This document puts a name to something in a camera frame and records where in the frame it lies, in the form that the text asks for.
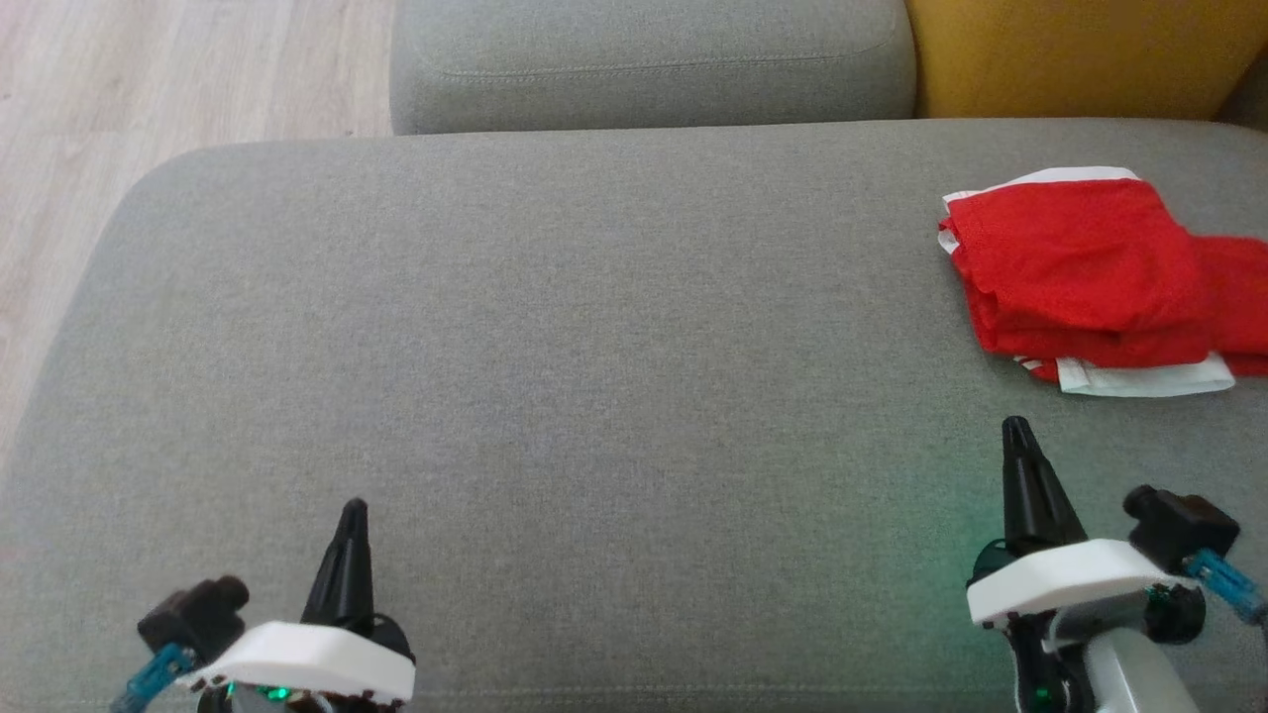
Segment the green led light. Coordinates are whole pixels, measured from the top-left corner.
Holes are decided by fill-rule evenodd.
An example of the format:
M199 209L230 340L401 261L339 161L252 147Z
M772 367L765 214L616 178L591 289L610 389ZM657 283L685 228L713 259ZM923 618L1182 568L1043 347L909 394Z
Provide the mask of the green led light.
M285 700L290 697L288 688L255 686L255 690L269 700Z

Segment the white cloth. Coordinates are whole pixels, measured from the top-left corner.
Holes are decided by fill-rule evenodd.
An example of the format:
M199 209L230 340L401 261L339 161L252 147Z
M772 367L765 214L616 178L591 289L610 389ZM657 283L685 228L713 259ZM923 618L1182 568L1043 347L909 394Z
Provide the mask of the white cloth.
M1071 180L1140 180L1140 176L1115 166L1073 166L1044 169L1033 174L1013 179L1008 183L993 185L983 190L957 190L942 197L943 207L954 200L969 198L980 193L997 190L1008 185L1022 183L1060 183ZM960 241L948 230L938 231L938 245L947 255L960 247ZM1027 369L1033 369L1038 362L1026 356L1016 359ZM1232 378L1232 372L1224 363L1224 358L1211 353L1205 362L1197 364L1178 364L1174 367L1154 367L1150 369L1106 369L1084 362L1065 356L1056 360L1056 373L1060 379L1061 391L1065 393L1082 393L1084 396L1118 396L1118 397L1146 397L1158 398L1165 396L1186 396L1189 393L1207 393L1224 391L1238 383Z

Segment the red towel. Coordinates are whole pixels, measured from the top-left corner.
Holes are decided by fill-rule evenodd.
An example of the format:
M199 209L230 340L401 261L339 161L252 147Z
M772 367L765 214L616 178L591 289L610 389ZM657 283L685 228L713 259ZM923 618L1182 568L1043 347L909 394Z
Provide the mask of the red towel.
M1234 374L1268 377L1268 242L1198 237L1193 245L1211 291L1215 350Z
M1017 184L948 211L952 260L988 351L1130 368L1197 363L1212 350L1193 240L1148 183Z

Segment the gray fabric upholstery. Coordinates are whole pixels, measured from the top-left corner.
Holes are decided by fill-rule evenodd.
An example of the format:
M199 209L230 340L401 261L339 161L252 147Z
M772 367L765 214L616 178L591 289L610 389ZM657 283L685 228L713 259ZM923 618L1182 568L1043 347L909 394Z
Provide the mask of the gray fabric upholstery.
M1268 47L1229 96L1220 121L1268 132Z
M344 500L437 709L1003 710L964 582L1031 417L1085 527L1198 491L1268 577L1268 384L1068 397L983 354L938 197L1126 165L1268 235L1268 137L919 121L236 146L127 197L0 497L0 695L100 709L133 623L235 572L298 617ZM1174 660L1264 675L1212 605ZM160 710L188 709L169 699Z
M914 91L902 0L401 0L392 41L396 133L905 118Z

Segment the yellow pillow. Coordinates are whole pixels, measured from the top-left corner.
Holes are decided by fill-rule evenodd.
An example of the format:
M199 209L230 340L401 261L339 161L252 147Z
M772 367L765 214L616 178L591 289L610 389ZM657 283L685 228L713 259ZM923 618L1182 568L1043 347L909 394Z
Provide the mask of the yellow pillow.
M926 117L1208 119L1268 0L907 0Z

